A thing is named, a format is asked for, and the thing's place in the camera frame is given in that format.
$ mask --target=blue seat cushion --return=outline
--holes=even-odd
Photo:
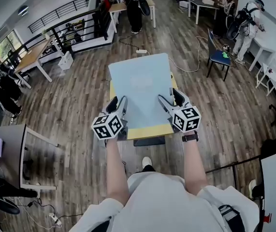
[[[224,58],[223,51],[220,50],[216,50],[216,52],[210,56],[210,59],[219,64],[231,65],[230,58]]]

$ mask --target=ceiling light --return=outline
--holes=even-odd
[[[18,9],[18,15],[22,14],[26,9],[28,9],[27,5],[23,5]]]
[[[25,11],[22,13],[22,17],[23,17],[24,15],[26,15],[27,13],[28,13],[28,11],[25,10]]]

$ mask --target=white pants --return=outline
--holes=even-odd
[[[233,48],[233,52],[238,54],[238,59],[243,60],[244,54],[247,51],[247,49],[250,46],[250,43],[252,42],[253,37],[245,36],[243,33],[240,32],[238,37],[236,37],[236,43]]]

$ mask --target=window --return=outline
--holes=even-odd
[[[19,38],[17,37],[16,33],[13,30],[0,43],[0,62],[4,62],[8,58],[8,52],[10,50],[14,52],[21,45],[22,43],[20,42]],[[25,54],[26,54],[26,50],[23,48],[19,52],[19,56],[22,58],[23,56],[25,56]]]

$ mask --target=cap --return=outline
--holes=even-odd
[[[255,0],[255,2],[256,3],[258,3],[258,4],[260,4],[260,6],[261,6],[261,10],[262,11],[264,11],[265,9],[264,9],[264,3],[263,3],[263,1],[262,0]]]

